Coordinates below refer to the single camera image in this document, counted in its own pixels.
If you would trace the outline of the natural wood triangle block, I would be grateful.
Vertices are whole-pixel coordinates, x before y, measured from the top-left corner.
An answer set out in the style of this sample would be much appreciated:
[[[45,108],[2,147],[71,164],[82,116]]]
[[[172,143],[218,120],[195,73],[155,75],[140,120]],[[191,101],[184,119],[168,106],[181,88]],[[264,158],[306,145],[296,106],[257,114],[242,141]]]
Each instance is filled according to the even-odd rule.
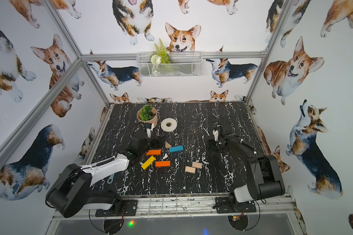
[[[169,148],[171,148],[172,146],[168,143],[168,142],[165,142],[165,148],[166,149],[169,149]]]

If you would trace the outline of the blue rectangular block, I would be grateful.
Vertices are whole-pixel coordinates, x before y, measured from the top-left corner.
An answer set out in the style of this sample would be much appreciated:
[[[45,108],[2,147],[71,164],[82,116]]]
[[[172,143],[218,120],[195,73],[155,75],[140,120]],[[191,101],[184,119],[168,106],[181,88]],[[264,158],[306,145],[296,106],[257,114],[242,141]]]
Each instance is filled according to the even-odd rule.
[[[179,152],[179,151],[183,151],[183,146],[175,146],[175,147],[169,148],[170,153]]]

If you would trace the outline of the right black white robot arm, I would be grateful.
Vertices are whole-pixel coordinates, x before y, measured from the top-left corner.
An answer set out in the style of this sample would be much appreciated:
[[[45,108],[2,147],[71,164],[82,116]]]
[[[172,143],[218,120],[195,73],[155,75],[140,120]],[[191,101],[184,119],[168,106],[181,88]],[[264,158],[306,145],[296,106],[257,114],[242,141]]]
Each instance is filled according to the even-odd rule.
[[[258,151],[243,140],[238,134],[218,125],[213,130],[214,139],[210,146],[216,152],[227,152],[231,157],[239,159],[246,171],[246,184],[233,190],[234,204],[285,194],[285,185],[277,158]]]

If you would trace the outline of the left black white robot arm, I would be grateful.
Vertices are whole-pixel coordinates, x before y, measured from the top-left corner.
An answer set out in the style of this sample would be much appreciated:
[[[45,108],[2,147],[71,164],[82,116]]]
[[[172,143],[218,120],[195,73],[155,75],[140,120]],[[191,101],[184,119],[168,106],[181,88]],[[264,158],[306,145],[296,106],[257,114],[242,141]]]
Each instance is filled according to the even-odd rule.
[[[92,187],[108,176],[134,167],[140,158],[153,148],[165,145],[165,136],[156,136],[152,130],[133,133],[130,143],[122,151],[100,162],[78,166],[68,165],[46,195],[45,204],[69,218],[81,210],[101,210],[114,215],[125,212],[118,193],[94,193]]]

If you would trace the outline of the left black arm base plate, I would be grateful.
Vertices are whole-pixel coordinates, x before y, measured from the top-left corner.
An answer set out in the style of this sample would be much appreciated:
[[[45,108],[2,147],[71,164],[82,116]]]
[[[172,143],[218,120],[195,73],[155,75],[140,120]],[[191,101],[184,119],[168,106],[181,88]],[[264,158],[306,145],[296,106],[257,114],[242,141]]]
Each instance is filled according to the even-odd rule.
[[[95,217],[135,216],[138,200],[117,200],[108,210],[96,210]]]

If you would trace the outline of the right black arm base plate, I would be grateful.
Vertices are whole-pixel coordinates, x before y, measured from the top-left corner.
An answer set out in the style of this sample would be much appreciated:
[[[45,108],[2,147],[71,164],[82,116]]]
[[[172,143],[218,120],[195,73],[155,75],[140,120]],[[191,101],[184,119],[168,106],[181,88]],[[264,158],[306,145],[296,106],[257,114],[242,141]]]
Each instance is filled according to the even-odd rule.
[[[217,211],[218,214],[224,213],[247,213],[256,212],[257,207],[254,201],[249,202],[237,202],[233,197],[216,197],[213,209]]]

